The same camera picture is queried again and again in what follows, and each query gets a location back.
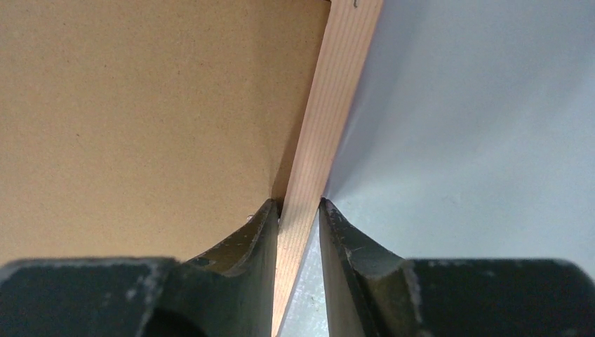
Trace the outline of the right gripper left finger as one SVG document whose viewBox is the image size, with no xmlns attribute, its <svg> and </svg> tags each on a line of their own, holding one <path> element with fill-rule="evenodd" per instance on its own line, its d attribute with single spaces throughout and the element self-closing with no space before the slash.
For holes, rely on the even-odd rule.
<svg viewBox="0 0 595 337">
<path fill-rule="evenodd" d="M 38 258 L 1 267 L 2 336 L 270 336 L 279 215 L 268 199 L 185 262 Z"/>
</svg>

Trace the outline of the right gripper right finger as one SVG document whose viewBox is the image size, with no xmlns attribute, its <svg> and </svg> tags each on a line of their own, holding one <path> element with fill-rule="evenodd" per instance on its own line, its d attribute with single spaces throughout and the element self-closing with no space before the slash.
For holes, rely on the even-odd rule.
<svg viewBox="0 0 595 337">
<path fill-rule="evenodd" d="M 569 261 L 402 258 L 328 199 L 319 238 L 331 336 L 594 335 L 594 281 Z"/>
</svg>

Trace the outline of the brown cardboard backing board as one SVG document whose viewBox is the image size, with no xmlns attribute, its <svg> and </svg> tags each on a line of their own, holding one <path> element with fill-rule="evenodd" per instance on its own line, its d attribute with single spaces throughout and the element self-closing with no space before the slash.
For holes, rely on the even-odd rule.
<svg viewBox="0 0 595 337">
<path fill-rule="evenodd" d="M 329 1 L 2 1 L 1 262 L 191 258 L 286 192 Z"/>
</svg>

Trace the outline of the pink wooden photo frame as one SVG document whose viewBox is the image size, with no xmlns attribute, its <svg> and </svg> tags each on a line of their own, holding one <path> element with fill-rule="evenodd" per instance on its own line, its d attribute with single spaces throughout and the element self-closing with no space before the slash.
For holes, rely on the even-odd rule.
<svg viewBox="0 0 595 337">
<path fill-rule="evenodd" d="M 383 1 L 332 1 L 279 221 L 272 336 L 281 330 Z"/>
</svg>

